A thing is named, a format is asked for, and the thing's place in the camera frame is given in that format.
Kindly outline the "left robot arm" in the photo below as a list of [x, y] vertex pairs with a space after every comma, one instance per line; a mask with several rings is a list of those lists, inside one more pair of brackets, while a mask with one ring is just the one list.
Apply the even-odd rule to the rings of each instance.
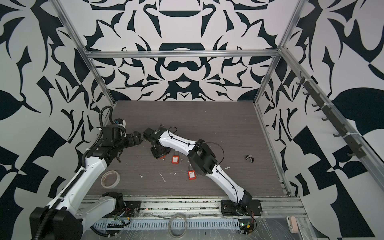
[[126, 204], [121, 193], [107, 192], [89, 207], [79, 207], [98, 177], [124, 149], [142, 142], [141, 134], [128, 134], [125, 121], [112, 119], [113, 107], [99, 113], [100, 131], [95, 143], [82, 155], [81, 167], [58, 195], [30, 215], [34, 240], [79, 240], [84, 232], [109, 214], [120, 216]]

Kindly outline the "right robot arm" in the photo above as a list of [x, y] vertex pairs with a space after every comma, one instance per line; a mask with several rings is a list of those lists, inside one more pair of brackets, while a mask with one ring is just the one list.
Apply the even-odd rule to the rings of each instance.
[[144, 139], [151, 143], [151, 151], [159, 159], [175, 150], [188, 157], [193, 170], [202, 176], [210, 178], [229, 197], [229, 205], [222, 210], [225, 216], [245, 216], [252, 214], [252, 195], [237, 185], [222, 169], [216, 155], [209, 147], [209, 142], [202, 139], [192, 141], [172, 133], [170, 130], [159, 127], [156, 130], [147, 128]]

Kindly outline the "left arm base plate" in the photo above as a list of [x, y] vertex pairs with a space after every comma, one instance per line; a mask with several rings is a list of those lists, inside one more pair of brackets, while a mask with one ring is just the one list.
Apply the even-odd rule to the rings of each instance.
[[137, 217], [141, 211], [141, 201], [125, 201], [123, 208], [118, 212], [119, 218]]

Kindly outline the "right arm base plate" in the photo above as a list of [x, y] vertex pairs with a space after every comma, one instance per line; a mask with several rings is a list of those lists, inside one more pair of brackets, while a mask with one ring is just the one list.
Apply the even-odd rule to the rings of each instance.
[[250, 200], [245, 206], [221, 200], [220, 211], [224, 217], [261, 216], [263, 209], [259, 200]]

